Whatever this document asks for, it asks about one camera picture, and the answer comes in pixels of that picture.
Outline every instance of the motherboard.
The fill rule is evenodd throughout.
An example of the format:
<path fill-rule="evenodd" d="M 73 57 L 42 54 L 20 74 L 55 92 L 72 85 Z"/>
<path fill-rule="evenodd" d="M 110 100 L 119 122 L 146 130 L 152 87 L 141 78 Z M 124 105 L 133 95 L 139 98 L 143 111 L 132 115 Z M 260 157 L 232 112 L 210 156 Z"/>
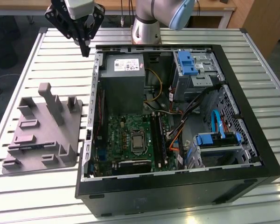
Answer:
<path fill-rule="evenodd" d="M 97 174 L 175 170 L 175 154 L 166 152 L 169 130 L 166 114 L 110 116 L 107 147 L 97 150 Z"/>

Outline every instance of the connector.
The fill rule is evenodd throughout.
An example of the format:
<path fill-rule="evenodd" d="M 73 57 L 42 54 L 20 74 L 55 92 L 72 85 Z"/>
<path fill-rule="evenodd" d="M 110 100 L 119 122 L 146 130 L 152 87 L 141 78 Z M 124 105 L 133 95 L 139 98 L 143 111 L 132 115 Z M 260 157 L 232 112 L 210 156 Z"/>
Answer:
<path fill-rule="evenodd" d="M 125 24 L 125 20 L 123 19 L 123 16 L 121 17 L 120 24 L 121 24 L 121 27 L 123 27 L 123 25 Z"/>

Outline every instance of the ram slot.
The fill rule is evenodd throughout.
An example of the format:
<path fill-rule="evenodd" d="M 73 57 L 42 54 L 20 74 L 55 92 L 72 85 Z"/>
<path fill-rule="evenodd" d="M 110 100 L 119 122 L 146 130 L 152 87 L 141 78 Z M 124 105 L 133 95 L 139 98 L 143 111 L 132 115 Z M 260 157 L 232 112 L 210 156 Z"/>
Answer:
<path fill-rule="evenodd" d="M 160 118 L 157 115 L 151 115 L 150 117 L 150 126 L 152 133 L 152 141 L 154 148 L 154 162 L 155 166 L 161 168 L 165 164 L 164 153 L 163 153 L 163 142 L 164 138 L 163 131 L 160 124 Z"/>

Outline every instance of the wooden wall panel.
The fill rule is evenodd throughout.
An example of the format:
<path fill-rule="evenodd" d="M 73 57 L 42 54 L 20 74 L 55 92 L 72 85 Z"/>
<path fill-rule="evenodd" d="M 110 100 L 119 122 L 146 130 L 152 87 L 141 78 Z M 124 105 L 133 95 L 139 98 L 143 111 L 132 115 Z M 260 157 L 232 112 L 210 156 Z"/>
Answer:
<path fill-rule="evenodd" d="M 243 27 L 267 58 L 280 39 L 280 0 L 255 0 Z"/>

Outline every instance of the blue drive bracket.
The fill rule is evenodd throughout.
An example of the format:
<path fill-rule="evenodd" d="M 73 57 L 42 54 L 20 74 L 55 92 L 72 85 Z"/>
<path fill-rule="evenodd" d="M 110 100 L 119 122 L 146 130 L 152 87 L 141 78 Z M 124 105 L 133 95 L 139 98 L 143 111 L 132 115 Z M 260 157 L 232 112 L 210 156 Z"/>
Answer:
<path fill-rule="evenodd" d="M 182 75 L 184 76 L 198 75 L 198 70 L 195 67 L 195 60 L 189 51 L 179 51 L 178 60 L 181 65 Z"/>

